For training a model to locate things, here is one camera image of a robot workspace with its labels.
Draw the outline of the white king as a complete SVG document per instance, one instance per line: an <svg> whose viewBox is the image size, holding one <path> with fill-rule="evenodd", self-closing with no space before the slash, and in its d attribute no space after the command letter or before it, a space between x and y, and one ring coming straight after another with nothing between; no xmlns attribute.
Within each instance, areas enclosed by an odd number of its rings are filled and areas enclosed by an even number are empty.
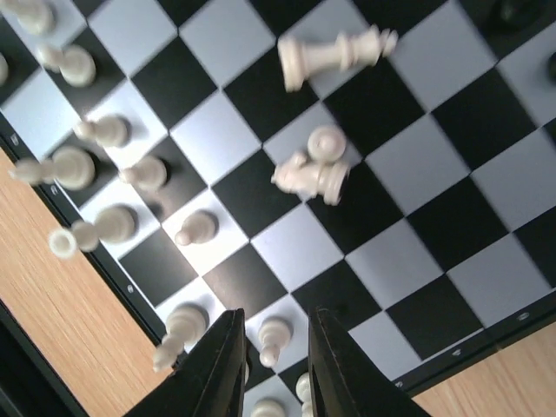
<svg viewBox="0 0 556 417"><path fill-rule="evenodd" d="M394 51L398 39L395 30L380 30L376 25L357 36L340 32L333 43L305 43L281 36L277 52L285 90L297 91L311 76L331 68L347 71L359 64L375 66Z"/></svg>

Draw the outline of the white knight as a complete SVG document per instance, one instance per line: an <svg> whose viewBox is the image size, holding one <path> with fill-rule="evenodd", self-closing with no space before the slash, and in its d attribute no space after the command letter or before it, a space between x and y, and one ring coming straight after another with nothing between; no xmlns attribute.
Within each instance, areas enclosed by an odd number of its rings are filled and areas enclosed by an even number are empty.
<svg viewBox="0 0 556 417"><path fill-rule="evenodd" d="M350 166L342 161L324 163L309 161L308 156L296 151L283 164L275 167L270 181L285 193L322 196L327 205L336 206L341 200L342 186Z"/></svg>

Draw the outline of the white bishop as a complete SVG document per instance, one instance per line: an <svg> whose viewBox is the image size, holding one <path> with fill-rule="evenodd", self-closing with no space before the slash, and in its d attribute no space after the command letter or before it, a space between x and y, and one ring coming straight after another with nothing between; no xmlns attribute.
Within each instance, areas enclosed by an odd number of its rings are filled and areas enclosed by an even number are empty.
<svg viewBox="0 0 556 417"><path fill-rule="evenodd" d="M31 186L58 182L63 188L75 191L85 189L93 182L96 168L86 151L62 146L42 162L30 158L19 160L9 174Z"/></svg>

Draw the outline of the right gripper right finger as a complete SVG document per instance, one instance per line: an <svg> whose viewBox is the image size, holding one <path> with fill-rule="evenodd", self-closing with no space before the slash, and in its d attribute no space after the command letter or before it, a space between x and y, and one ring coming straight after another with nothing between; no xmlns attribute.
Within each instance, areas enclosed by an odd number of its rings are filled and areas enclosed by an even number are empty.
<svg viewBox="0 0 556 417"><path fill-rule="evenodd" d="M374 365L330 310L317 308L309 314L308 333L315 416L428 415Z"/></svg>

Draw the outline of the white chess piece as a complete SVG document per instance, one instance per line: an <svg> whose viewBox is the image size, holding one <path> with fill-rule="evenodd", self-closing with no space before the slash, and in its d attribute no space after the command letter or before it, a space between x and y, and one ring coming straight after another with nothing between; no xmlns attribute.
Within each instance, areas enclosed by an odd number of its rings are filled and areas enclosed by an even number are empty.
<svg viewBox="0 0 556 417"><path fill-rule="evenodd" d="M277 400L266 398L253 405L250 417L286 417L286 411Z"/></svg>
<svg viewBox="0 0 556 417"><path fill-rule="evenodd" d="M206 312L195 304L182 304L168 316L166 334L153 353L153 369L171 368L186 346L195 345L208 328Z"/></svg>
<svg viewBox="0 0 556 417"><path fill-rule="evenodd" d="M309 372L300 376L295 385L295 392L298 399L301 401L301 416L313 417L313 404L311 397L311 386Z"/></svg>

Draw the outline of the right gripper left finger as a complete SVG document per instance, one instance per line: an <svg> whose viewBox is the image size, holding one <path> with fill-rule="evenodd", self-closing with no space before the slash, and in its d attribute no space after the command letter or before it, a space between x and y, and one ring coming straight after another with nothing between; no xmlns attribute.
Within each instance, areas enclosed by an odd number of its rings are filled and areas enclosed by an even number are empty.
<svg viewBox="0 0 556 417"><path fill-rule="evenodd" d="M247 344L241 308L221 314L189 356L127 417L242 415Z"/></svg>

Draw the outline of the white queen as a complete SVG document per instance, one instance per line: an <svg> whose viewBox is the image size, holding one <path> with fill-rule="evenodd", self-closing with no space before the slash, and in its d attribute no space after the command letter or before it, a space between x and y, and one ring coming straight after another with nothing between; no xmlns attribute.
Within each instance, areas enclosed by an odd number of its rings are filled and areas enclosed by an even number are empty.
<svg viewBox="0 0 556 417"><path fill-rule="evenodd" d="M50 252L60 259L69 259L77 252L88 253L99 244L119 244L136 232L136 212L124 205L102 209L93 222L74 222L69 228L57 228L48 237Z"/></svg>

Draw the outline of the black silver chess board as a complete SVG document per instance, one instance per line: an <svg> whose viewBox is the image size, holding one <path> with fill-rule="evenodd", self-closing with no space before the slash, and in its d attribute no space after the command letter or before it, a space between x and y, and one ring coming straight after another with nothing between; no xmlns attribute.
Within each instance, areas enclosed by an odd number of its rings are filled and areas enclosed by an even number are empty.
<svg viewBox="0 0 556 417"><path fill-rule="evenodd" d="M409 393L555 318L552 1L4 1L1 137L150 370L244 311L247 416L314 308Z"/></svg>

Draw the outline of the white rook corner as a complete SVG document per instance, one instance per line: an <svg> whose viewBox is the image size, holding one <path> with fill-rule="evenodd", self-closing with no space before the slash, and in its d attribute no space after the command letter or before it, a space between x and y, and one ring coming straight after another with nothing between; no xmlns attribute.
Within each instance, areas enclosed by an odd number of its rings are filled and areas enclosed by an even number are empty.
<svg viewBox="0 0 556 417"><path fill-rule="evenodd" d="M9 65L3 54L0 54L0 85L4 85L10 74Z"/></svg>

